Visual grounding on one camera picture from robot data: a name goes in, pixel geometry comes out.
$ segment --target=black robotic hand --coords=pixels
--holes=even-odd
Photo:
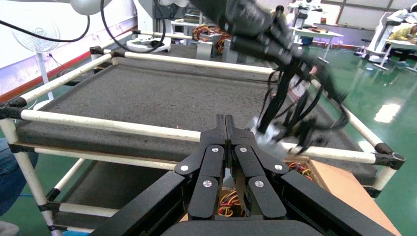
[[[302,49],[294,44],[292,32],[288,29],[282,17],[273,18],[269,12],[263,11],[254,0],[191,0],[206,16],[217,23],[224,31],[233,36],[232,49],[234,51],[264,59],[276,63],[283,71],[279,80],[277,95],[269,103],[259,123],[258,131],[265,133],[267,127],[281,109],[288,85],[294,75],[302,80],[310,79],[309,72],[313,67],[317,68],[316,78],[322,88],[316,96],[315,104],[311,104],[304,110],[306,103],[298,103],[296,113],[293,113],[291,122],[286,128],[291,132],[287,135],[297,134],[299,145],[305,149],[305,145],[311,143],[308,139],[313,130],[327,130],[343,127],[347,123],[347,115],[341,106],[346,94],[339,93],[333,84],[333,75],[327,64],[306,56]],[[318,96],[325,90],[328,97],[334,99],[342,109],[342,117],[337,121],[338,125],[319,125],[313,120],[308,122],[302,119],[312,110],[318,102]]]

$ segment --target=stool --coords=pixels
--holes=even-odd
[[[371,42],[371,40],[365,38],[361,39],[361,41],[364,42],[364,45],[358,48],[356,52],[353,53],[355,56],[362,56],[362,54],[365,53],[365,47],[368,46],[368,44]]]

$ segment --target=yellow shirt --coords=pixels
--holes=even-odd
[[[414,39],[417,33],[411,34],[411,28],[412,27],[406,27],[406,28],[400,29],[399,31],[392,33],[388,39],[401,40],[401,41],[408,41],[408,40]]]

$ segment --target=electric fan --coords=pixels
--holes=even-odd
[[[16,23],[16,25],[25,30],[31,31],[44,37],[55,39],[60,38],[60,31],[58,29],[57,24],[55,24],[55,22],[52,19],[48,19],[43,16],[31,17],[30,20],[28,20],[27,18],[23,18],[23,20]],[[39,60],[39,68],[42,75],[42,79],[43,82],[46,84],[48,82],[48,75],[46,74],[43,53],[55,49],[59,45],[59,43],[39,39],[14,29],[12,29],[12,34],[20,45],[32,52],[36,52],[36,55]],[[49,100],[42,103],[46,104],[50,100],[54,99],[52,92],[48,93],[48,98]]]

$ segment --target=gray foam mat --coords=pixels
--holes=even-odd
[[[121,209],[167,171],[93,161],[62,198],[62,202]],[[54,224],[96,229],[107,217],[54,213]]]
[[[171,51],[169,55],[193,58],[193,50],[177,54]],[[267,75],[150,60],[120,58],[119,62],[42,110],[194,131],[214,128],[216,114],[232,114],[237,127],[243,128],[259,115],[267,90],[265,83],[250,81],[266,81]],[[312,115],[322,122],[332,122],[320,109],[318,106]],[[171,161],[181,161],[198,146],[193,142],[31,121],[18,122],[17,133],[22,143]],[[344,132],[331,134],[328,147],[360,150]],[[371,165],[325,162],[352,171],[363,184],[374,181],[376,168]]]

